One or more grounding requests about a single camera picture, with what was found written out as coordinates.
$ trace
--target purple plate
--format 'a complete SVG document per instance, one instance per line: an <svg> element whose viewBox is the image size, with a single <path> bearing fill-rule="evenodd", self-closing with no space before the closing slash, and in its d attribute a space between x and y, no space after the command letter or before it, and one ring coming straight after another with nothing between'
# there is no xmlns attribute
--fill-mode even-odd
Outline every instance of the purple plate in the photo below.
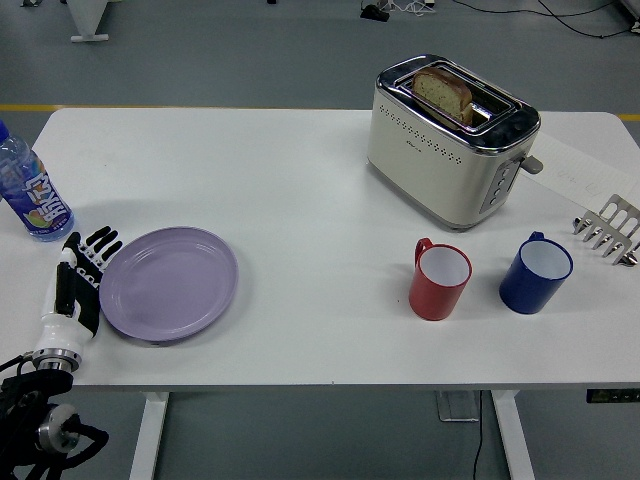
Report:
<svg viewBox="0 0 640 480"><path fill-rule="evenodd" d="M238 262L218 236L189 227L157 230L120 250L100 282L100 304L117 330L167 342L199 332L231 303Z"/></svg>

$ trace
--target white toaster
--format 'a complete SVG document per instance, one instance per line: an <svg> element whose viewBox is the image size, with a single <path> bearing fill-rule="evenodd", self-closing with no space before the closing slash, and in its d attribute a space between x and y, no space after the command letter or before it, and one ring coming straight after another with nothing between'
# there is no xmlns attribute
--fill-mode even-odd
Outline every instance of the white toaster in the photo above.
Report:
<svg viewBox="0 0 640 480"><path fill-rule="evenodd" d="M467 84L473 97L470 126L413 94L413 75L427 66ZM542 170L527 156L539 129L540 115L522 100L446 58L422 55L378 76L368 158L434 217L464 230L507 200L520 168Z"/></svg>

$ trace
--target paper sheet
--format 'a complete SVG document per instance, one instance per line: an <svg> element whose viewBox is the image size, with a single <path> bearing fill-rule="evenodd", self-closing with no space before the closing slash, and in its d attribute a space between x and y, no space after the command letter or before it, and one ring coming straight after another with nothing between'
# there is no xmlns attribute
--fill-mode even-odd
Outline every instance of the paper sheet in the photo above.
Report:
<svg viewBox="0 0 640 480"><path fill-rule="evenodd" d="M636 179L555 138L538 132L529 152L544 164L537 175L522 174L593 212L617 193L625 197Z"/></svg>

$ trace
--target water bottle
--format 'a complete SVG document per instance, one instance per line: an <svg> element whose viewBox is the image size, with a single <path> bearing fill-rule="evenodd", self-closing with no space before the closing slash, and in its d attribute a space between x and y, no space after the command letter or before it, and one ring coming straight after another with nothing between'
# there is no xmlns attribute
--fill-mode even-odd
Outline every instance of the water bottle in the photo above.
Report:
<svg viewBox="0 0 640 480"><path fill-rule="evenodd" d="M2 120L0 195L33 238L49 242L73 228L73 212L53 187L44 165L24 140L9 133Z"/></svg>

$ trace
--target mug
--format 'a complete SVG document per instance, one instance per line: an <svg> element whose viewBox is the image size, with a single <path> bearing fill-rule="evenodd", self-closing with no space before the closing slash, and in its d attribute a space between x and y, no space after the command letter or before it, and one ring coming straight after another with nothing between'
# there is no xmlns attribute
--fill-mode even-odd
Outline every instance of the mug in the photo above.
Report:
<svg viewBox="0 0 640 480"><path fill-rule="evenodd" d="M561 245L533 232L524 242L500 284L500 298L511 310L542 310L573 272L573 259Z"/></svg>
<svg viewBox="0 0 640 480"><path fill-rule="evenodd" d="M426 320L447 318L471 278L471 262L451 245L418 241L409 304Z"/></svg>

